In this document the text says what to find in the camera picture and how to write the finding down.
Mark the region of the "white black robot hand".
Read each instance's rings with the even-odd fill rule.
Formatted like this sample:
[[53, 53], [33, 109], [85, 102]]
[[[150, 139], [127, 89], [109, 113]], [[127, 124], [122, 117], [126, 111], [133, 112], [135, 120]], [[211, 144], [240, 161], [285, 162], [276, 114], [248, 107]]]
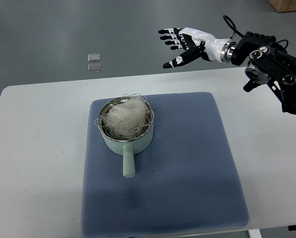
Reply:
[[183, 53], [163, 64], [163, 68], [184, 66], [202, 58], [206, 61], [228, 63], [236, 42], [231, 39], [217, 39], [210, 33], [192, 28], [166, 28], [158, 31], [160, 39], [170, 46], [171, 50], [182, 50]]

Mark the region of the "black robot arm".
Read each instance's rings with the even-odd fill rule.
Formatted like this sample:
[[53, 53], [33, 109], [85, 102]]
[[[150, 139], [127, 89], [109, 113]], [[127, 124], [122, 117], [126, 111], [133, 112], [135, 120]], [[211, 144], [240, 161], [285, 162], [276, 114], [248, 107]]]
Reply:
[[289, 55], [274, 36], [247, 32], [237, 45], [228, 47], [225, 59], [237, 66], [248, 59], [245, 74], [249, 81], [244, 91], [266, 84], [280, 101], [282, 111], [296, 115], [296, 57]]

